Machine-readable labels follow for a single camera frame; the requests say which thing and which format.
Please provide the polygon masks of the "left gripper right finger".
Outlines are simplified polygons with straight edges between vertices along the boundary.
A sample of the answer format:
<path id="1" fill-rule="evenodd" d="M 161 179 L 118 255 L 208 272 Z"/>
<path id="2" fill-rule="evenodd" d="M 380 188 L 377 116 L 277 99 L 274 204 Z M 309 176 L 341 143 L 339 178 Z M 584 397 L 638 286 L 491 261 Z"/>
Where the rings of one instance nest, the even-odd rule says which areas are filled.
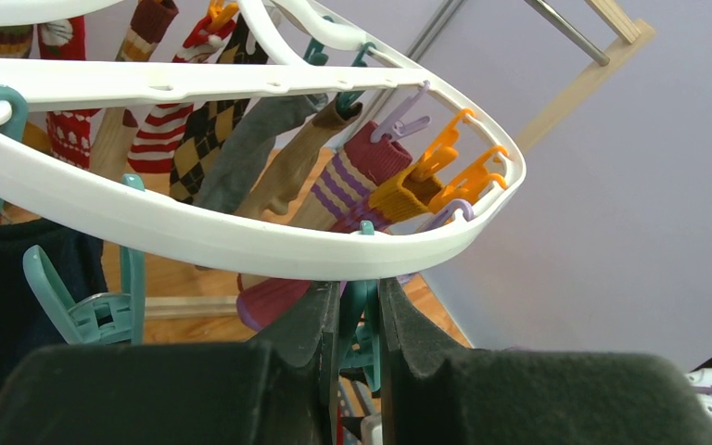
<path id="1" fill-rule="evenodd" d="M 683 374 L 647 354 L 470 349 L 383 279 L 387 444 L 712 444 Z"/>

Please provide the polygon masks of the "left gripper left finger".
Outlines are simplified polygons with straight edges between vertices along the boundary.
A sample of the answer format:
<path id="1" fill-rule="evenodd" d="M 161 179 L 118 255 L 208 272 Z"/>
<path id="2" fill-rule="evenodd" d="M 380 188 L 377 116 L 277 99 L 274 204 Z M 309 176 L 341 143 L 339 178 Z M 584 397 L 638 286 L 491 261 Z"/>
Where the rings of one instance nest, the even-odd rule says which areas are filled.
<path id="1" fill-rule="evenodd" d="M 339 285 L 240 342 L 37 350 L 0 393 L 0 444 L 332 444 Z"/>

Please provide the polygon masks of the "teal clothes peg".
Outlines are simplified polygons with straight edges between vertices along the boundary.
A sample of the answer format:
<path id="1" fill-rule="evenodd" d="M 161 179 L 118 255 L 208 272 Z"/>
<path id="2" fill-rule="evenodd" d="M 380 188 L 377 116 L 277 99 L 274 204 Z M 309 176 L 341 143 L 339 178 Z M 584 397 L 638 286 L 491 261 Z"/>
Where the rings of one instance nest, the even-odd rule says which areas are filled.
<path id="1" fill-rule="evenodd" d="M 337 364 L 352 370 L 373 394 L 381 389 L 380 301 L 378 280 L 341 283 Z"/>

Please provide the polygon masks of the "lilac clothes peg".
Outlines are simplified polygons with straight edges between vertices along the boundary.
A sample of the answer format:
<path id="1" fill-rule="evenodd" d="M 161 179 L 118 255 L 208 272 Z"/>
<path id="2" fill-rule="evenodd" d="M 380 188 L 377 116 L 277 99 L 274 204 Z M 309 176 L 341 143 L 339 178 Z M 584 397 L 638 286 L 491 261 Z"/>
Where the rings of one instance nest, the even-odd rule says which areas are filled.
<path id="1" fill-rule="evenodd" d="M 429 88 L 430 82 L 424 81 L 418 87 L 416 93 L 406 97 L 397 105 L 383 121 L 377 124 L 370 134 L 370 142 L 376 144 L 383 139 L 390 143 L 397 142 L 404 137 L 424 130 L 431 123 L 429 116 L 425 115 L 413 121 L 403 121 L 402 119 L 427 94 Z"/>

